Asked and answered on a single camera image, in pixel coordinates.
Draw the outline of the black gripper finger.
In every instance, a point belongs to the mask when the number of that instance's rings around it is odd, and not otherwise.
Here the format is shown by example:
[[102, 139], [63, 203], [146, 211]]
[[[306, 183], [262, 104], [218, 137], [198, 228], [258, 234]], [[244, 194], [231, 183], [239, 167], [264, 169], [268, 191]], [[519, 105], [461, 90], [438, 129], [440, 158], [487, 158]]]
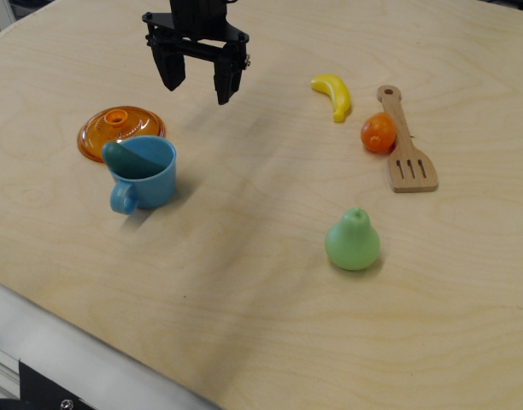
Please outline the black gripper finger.
[[214, 62], [214, 87], [218, 104], [228, 103], [239, 90], [242, 72], [250, 65], [246, 43], [228, 43]]
[[162, 43], [154, 38], [150, 47], [163, 84], [170, 91], [185, 80], [185, 58], [175, 44]]

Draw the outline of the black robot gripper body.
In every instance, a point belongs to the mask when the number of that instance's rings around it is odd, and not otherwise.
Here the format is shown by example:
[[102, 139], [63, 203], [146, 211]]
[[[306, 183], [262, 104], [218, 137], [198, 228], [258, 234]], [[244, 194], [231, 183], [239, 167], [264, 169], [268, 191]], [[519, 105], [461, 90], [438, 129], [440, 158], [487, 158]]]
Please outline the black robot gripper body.
[[246, 44], [249, 35], [227, 21], [227, 6], [233, 1], [183, 0], [170, 1], [168, 13], [146, 12], [142, 20], [153, 38], [159, 30], [163, 38], [185, 40], [194, 52], [200, 50], [202, 40], [235, 46], [243, 58], [248, 56]]

